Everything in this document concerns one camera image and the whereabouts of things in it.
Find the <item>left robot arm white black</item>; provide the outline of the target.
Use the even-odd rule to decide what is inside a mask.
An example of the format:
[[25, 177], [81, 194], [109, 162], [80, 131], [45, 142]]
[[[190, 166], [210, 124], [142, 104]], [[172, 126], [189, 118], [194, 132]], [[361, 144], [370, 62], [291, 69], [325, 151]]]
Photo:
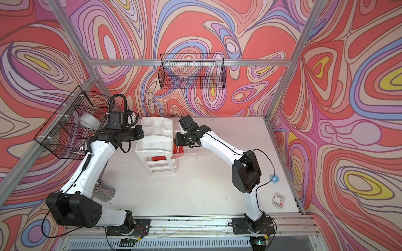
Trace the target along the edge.
[[136, 125], [118, 130], [103, 128], [87, 140], [87, 153], [73, 176], [59, 192], [50, 193], [46, 198], [46, 205], [57, 225], [123, 227], [126, 231], [134, 228], [131, 211], [103, 207], [93, 200], [93, 191], [115, 151], [123, 143], [143, 137], [142, 126]]

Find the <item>red postcard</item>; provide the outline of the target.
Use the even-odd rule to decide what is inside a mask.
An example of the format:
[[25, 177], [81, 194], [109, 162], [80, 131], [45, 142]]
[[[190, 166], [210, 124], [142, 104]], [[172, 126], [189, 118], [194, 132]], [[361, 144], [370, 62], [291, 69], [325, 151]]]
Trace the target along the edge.
[[[184, 155], [184, 148], [182, 146], [173, 145], [173, 155], [171, 160], [177, 160]], [[147, 157], [147, 161], [165, 161], [166, 157], [161, 151], [153, 153], [151, 157]]]

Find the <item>white plastic drawer organizer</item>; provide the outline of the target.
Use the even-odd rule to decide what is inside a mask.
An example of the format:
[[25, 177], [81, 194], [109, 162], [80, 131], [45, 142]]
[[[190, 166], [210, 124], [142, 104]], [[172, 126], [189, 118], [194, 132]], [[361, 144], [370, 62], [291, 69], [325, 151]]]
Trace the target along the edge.
[[173, 120], [163, 117], [143, 117], [141, 126], [144, 138], [137, 141], [135, 152], [149, 175], [178, 172], [173, 159]]

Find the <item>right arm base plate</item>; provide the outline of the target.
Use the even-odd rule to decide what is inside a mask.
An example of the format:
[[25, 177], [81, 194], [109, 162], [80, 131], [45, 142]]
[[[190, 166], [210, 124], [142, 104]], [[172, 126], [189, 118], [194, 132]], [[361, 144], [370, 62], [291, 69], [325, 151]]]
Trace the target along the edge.
[[276, 232], [275, 224], [271, 218], [262, 216], [256, 221], [252, 221], [248, 217], [232, 218], [228, 223], [232, 227], [235, 235], [246, 234], [266, 234], [268, 236]]

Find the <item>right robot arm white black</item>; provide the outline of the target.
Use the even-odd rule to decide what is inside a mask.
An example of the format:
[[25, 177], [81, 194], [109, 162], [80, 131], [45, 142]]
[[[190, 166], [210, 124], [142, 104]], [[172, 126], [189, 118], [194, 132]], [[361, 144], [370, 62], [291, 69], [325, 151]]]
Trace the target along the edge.
[[243, 194], [245, 218], [251, 228], [258, 228], [265, 217], [260, 210], [256, 194], [261, 180], [261, 168], [252, 150], [240, 150], [221, 139], [210, 127], [198, 125], [191, 116], [181, 117], [181, 132], [175, 135], [177, 146], [203, 147], [225, 161], [231, 167], [231, 181]]

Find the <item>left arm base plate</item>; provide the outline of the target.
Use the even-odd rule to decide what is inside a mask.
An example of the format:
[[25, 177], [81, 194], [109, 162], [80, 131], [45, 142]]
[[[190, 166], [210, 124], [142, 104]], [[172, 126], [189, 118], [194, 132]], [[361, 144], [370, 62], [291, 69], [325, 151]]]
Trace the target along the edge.
[[134, 236], [144, 237], [149, 234], [151, 219], [133, 218], [122, 226], [112, 226], [106, 228], [106, 235], [109, 236]]

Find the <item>clear plastic drawer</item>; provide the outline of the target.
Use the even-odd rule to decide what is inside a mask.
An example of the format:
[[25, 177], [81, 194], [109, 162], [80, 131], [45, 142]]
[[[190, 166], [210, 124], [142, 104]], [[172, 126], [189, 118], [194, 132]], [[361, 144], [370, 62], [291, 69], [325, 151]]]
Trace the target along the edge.
[[[183, 130], [179, 124], [179, 122], [174, 122], [174, 140], [173, 144], [176, 145], [175, 139], [176, 139], [176, 133], [181, 133]], [[199, 154], [198, 148], [190, 148], [188, 146], [183, 146], [184, 148], [184, 155], [181, 158], [197, 158]]]

